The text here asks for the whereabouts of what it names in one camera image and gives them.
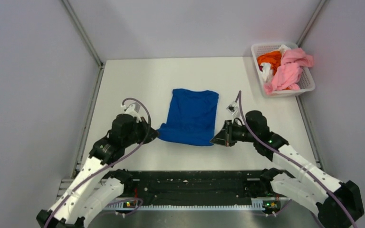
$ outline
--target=gray wall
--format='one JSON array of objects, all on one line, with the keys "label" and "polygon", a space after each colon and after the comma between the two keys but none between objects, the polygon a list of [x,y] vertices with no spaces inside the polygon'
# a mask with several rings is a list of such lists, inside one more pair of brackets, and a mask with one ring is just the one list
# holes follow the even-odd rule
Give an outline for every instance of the gray wall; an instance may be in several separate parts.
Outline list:
[{"label": "gray wall", "polygon": [[0,0],[0,228],[54,203],[97,69],[58,0]]},{"label": "gray wall", "polygon": [[71,0],[103,60],[250,56],[300,37],[319,0]]},{"label": "gray wall", "polygon": [[[303,48],[316,61],[317,87],[302,98],[323,162],[359,185],[365,206],[365,1],[330,1]],[[358,224],[365,228],[365,216]]]}]

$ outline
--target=blue cloth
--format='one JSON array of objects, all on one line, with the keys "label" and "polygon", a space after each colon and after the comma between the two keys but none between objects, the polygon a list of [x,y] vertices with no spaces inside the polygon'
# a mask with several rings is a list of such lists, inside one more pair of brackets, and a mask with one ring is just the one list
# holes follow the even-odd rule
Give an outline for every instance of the blue cloth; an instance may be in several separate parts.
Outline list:
[{"label": "blue cloth", "polygon": [[160,126],[159,139],[194,146],[212,146],[219,94],[174,89],[167,123]]}]

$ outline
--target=pink cloth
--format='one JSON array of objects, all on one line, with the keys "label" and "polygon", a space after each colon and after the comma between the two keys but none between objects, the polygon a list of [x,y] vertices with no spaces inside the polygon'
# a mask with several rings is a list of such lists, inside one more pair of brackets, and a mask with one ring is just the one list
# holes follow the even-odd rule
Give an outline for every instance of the pink cloth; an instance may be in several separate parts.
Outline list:
[{"label": "pink cloth", "polygon": [[303,69],[298,63],[288,63],[279,66],[271,82],[264,84],[265,92],[270,95],[275,90],[284,90],[286,88],[299,90],[300,87],[296,82],[300,81],[302,72]]},{"label": "pink cloth", "polygon": [[276,74],[269,83],[264,84],[265,92],[270,95],[276,90],[299,90],[300,87],[296,84],[300,81],[303,69],[301,67],[312,67],[314,59],[301,48],[287,50],[280,61]]}]

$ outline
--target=white plastic basket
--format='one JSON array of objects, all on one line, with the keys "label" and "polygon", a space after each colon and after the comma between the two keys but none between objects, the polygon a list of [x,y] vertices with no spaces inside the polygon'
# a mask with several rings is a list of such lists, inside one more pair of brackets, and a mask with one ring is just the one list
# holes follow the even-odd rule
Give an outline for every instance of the white plastic basket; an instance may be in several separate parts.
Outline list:
[{"label": "white plastic basket", "polygon": [[303,73],[301,74],[300,81],[297,83],[300,87],[300,90],[282,90],[282,91],[274,91],[272,94],[267,95],[264,90],[264,80],[261,76],[261,71],[258,67],[257,57],[262,56],[266,53],[277,50],[282,44],[288,46],[291,49],[298,48],[295,43],[290,42],[275,42],[275,43],[262,43],[262,44],[254,44],[251,46],[252,58],[255,63],[255,68],[257,69],[259,85],[261,87],[261,92],[264,97],[283,97],[283,96],[297,96],[307,91],[312,91],[316,88],[316,84],[314,84],[313,77],[311,76],[310,70],[308,67],[303,67]]}]

